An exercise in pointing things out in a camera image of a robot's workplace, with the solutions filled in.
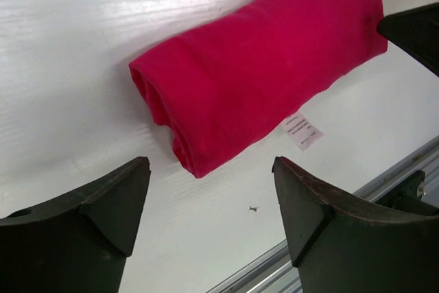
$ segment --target red cloth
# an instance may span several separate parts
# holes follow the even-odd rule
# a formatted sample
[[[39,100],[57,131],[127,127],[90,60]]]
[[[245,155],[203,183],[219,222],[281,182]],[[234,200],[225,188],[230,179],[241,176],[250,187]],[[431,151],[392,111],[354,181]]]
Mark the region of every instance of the red cloth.
[[[382,0],[254,0],[147,51],[132,79],[199,178],[385,52],[382,17]]]

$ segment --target folded red towel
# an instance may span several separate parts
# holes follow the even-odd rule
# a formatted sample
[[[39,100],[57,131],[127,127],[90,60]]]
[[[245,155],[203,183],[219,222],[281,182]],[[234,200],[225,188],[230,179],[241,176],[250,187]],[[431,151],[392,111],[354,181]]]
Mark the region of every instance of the folded red towel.
[[[199,178],[385,52],[382,17],[382,0],[254,0],[147,51],[132,79]]]

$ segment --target paper tag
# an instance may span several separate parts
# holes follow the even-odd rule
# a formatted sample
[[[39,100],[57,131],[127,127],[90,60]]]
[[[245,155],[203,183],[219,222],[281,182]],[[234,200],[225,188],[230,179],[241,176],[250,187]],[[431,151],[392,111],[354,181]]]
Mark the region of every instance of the paper tag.
[[[281,125],[302,151],[305,151],[323,137],[323,133],[315,128],[301,113],[289,116],[282,121]]]

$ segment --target white surface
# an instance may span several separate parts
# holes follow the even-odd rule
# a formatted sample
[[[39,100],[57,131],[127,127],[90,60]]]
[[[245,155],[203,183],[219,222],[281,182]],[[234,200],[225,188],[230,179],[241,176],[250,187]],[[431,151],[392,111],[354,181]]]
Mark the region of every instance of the white surface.
[[[324,133],[306,153],[278,129],[193,179],[169,131],[152,124],[127,64],[247,1],[0,0],[0,216],[149,156],[121,293],[205,292],[284,238],[275,156],[355,191],[438,135],[439,79],[391,47],[302,108]],[[385,0],[385,10],[433,1]]]

